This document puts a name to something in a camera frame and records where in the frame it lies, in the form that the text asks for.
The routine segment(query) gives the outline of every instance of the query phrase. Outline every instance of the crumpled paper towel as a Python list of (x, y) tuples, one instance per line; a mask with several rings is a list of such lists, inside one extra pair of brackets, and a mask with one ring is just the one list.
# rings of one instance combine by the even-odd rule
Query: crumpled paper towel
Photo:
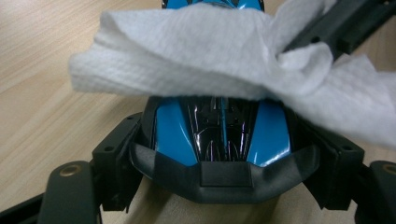
[(396, 148), (396, 74), (364, 56), (337, 65), (327, 45), (283, 48), (326, 8), (290, 0), (274, 17), (196, 4), (105, 12), (91, 48), (70, 59), (77, 91), (281, 100), (319, 126)]

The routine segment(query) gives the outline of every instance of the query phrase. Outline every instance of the blue body panel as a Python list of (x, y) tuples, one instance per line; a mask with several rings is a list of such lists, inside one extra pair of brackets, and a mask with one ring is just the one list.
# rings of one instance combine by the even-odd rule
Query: blue body panel
[[(256, 8), (258, 10), (262, 10), (259, 4), (259, 0), (240, 0), (237, 6), (235, 6), (231, 0), (192, 0), (192, 4), (200, 3), (200, 2), (214, 3), (214, 4), (219, 4), (219, 5), (224, 5), (239, 9), (251, 7), (251, 8)], [(178, 9), (181, 7), (186, 7), (187, 5), (188, 5), (187, 0), (168, 0), (166, 8)]]
[(157, 109), (156, 150), (186, 166), (197, 163), (186, 121), (176, 98), (164, 99)]
[(282, 107), (261, 101), (247, 161), (264, 167), (289, 154), (290, 137)]

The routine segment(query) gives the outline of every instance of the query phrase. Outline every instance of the white paper towel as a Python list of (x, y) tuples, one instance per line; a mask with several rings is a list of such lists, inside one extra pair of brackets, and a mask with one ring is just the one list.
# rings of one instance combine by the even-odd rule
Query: white paper towel
[(377, 73), (365, 57), (332, 65), (322, 43), (281, 53), (325, 2), (288, 1), (274, 18), (205, 4), (105, 12), (91, 48), (70, 59), (72, 84), (122, 95), (272, 97), (317, 125), (396, 148), (396, 74)]

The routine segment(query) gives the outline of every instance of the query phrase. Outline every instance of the wooden table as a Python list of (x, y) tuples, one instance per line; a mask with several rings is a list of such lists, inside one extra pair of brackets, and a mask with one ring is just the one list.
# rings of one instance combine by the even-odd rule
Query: wooden table
[[(267, 1), (274, 13), (279, 1)], [(0, 3), (0, 210), (45, 190), (50, 172), (91, 159), (95, 146), (146, 97), (74, 92), (71, 54), (86, 50), (103, 10), (160, 7), (159, 0)], [(396, 70), (396, 18), (359, 52), (380, 70)], [(372, 160), (396, 161), (396, 150), (360, 143)], [(353, 223), (350, 210), (320, 210), (303, 185), (267, 203), (197, 204), (143, 179), (130, 213), (105, 213), (105, 223)]]

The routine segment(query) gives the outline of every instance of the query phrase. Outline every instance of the tissue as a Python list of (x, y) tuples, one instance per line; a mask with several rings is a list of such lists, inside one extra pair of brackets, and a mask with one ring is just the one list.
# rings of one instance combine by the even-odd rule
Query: tissue
[(77, 91), (215, 95), (282, 101), (329, 130), (396, 148), (396, 74), (365, 57), (337, 65), (323, 43), (282, 53), (325, 0), (294, 0), (274, 17), (196, 4), (105, 12), (91, 48), (73, 55)]

